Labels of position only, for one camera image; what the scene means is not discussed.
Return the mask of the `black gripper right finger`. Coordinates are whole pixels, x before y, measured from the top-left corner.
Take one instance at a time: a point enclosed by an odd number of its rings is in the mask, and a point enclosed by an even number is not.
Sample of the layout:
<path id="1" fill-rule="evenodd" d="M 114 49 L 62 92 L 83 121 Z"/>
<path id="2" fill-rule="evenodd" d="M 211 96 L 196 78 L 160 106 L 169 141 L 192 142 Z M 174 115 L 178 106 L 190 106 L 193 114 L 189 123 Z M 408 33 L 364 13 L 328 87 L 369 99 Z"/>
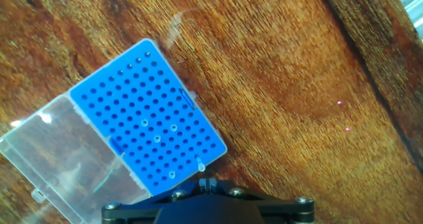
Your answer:
<path id="1" fill-rule="evenodd" d="M 311 198 L 281 200 L 264 192 L 236 185 L 229 180 L 207 181 L 207 194 L 224 220 L 232 223 L 314 223 L 315 205 Z"/>

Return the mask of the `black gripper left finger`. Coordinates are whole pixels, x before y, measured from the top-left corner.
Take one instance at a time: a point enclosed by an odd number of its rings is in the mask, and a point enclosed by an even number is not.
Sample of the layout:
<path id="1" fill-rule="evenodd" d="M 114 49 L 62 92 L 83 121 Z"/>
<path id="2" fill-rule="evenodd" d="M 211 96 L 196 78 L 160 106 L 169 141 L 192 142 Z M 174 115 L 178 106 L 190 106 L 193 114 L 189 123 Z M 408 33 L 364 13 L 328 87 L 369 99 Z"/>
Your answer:
<path id="1" fill-rule="evenodd" d="M 183 182 L 176 188 L 172 188 L 135 204 L 110 202 L 101 209 L 101 223 L 130 223 L 130 219 L 139 218 L 154 220 L 159 211 L 167 204 L 205 194 L 207 189 L 208 180 L 207 178 L 202 178 L 195 181 Z"/>

